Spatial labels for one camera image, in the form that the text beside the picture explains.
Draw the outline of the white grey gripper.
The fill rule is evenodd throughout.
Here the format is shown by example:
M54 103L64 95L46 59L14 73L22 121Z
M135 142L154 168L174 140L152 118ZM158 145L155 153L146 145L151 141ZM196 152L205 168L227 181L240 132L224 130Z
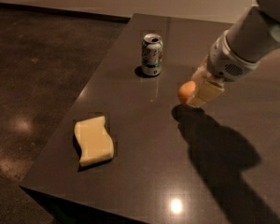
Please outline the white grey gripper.
M194 108L202 107L224 92L223 82L205 79L208 72L214 77L222 78L225 82L233 82L258 68L259 62L247 62L231 50L227 34L228 31L225 31L216 40L208 55L203 58L193 73L191 80L194 81L195 88L186 101L187 105Z

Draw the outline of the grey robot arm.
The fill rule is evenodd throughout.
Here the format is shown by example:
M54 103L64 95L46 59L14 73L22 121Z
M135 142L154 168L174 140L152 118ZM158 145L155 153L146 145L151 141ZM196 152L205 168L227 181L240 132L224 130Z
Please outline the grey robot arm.
M280 0L256 0L230 29L214 42L191 81L178 91L184 105L201 107L224 92L226 82L256 70L260 60L280 48Z

